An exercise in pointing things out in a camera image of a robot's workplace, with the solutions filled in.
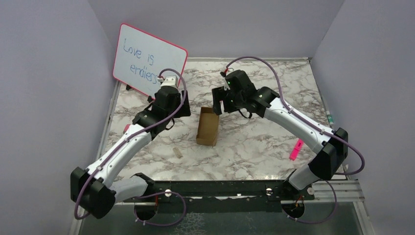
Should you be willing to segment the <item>brown cardboard box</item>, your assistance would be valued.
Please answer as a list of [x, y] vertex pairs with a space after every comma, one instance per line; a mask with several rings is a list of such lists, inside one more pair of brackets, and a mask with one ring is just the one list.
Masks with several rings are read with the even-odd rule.
[[211, 107], [201, 107], [196, 143], [205, 146], [215, 146], [217, 143], [218, 128], [219, 116]]

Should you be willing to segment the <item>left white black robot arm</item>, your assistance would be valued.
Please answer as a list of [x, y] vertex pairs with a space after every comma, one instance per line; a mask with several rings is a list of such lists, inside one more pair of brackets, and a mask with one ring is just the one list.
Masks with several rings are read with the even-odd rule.
[[169, 130], [169, 122], [190, 116], [187, 91], [162, 86], [155, 100], [134, 117], [124, 135], [110, 150], [87, 168], [75, 168], [70, 174], [70, 197], [75, 202], [74, 217], [88, 215], [100, 219], [115, 203], [138, 197], [148, 201], [153, 197], [154, 182], [136, 173], [125, 180], [116, 181], [126, 164], [159, 133]]

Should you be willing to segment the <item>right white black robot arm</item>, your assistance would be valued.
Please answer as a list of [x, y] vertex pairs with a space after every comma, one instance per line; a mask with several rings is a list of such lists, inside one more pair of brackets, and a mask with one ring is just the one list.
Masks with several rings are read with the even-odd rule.
[[269, 87], [257, 89], [243, 70], [222, 72], [225, 84], [212, 89], [213, 111], [217, 115], [223, 112], [240, 112], [246, 109], [252, 114], [268, 119], [301, 139], [316, 156], [306, 165], [291, 173], [282, 186], [283, 195], [295, 199], [302, 189], [318, 180], [331, 180], [347, 156], [347, 132], [341, 128], [330, 137], [323, 134], [328, 130], [307, 116], [294, 115], [295, 108], [283, 105], [280, 95]]

